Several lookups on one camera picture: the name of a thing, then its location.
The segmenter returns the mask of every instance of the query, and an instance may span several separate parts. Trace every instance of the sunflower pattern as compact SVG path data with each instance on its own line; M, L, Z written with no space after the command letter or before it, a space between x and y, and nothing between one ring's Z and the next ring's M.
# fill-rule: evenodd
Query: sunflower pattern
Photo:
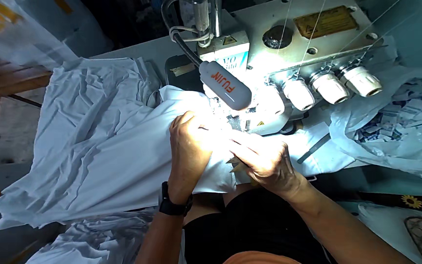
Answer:
M413 207L415 209L422 207L422 201L419 201L418 198L413 195L402 195L401 199L409 207Z

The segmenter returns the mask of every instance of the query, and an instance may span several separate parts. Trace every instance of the orange shirt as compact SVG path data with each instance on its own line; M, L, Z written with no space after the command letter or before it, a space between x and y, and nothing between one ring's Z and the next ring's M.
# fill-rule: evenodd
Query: orange shirt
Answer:
M281 255L259 251L245 251L228 258L224 264L300 264Z

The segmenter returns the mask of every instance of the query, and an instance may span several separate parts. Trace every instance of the left hand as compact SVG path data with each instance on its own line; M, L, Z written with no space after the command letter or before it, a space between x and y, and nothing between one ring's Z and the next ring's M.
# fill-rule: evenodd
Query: left hand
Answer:
M207 128L206 121L191 111L176 117L169 127L172 171L168 191L175 204L187 202L210 160L213 135L203 128Z

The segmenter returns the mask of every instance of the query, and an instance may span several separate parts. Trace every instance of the hand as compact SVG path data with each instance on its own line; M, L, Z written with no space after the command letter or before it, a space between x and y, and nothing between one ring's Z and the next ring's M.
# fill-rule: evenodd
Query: hand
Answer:
M202 117L187 111L170 125L172 171L168 181L170 200L185 204L208 165L213 135Z
M291 165L287 144L232 130L230 151L250 168L247 174L269 191L291 199L307 183Z

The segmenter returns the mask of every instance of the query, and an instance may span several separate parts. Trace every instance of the white cloth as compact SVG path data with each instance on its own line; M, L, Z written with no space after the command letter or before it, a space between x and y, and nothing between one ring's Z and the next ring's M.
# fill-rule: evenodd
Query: white cloth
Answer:
M150 207L73 223L53 243L35 253L27 264L133 263L153 214L154 208Z
M141 59L81 59L55 69L32 169L0 197L0 230L157 205L171 170L170 123L188 110L211 114L204 94L172 86L148 107L158 88ZM195 192L231 191L231 157L215 151Z
M328 133L327 124L322 122L306 130L299 129L292 135L272 135L268 138L285 142L295 170L309 177L339 171L355 161L351 156L339 151L336 144L329 140L307 157L302 164L297 163L299 158ZM236 173L235 178L237 184L250 182L250 178L242 172Z

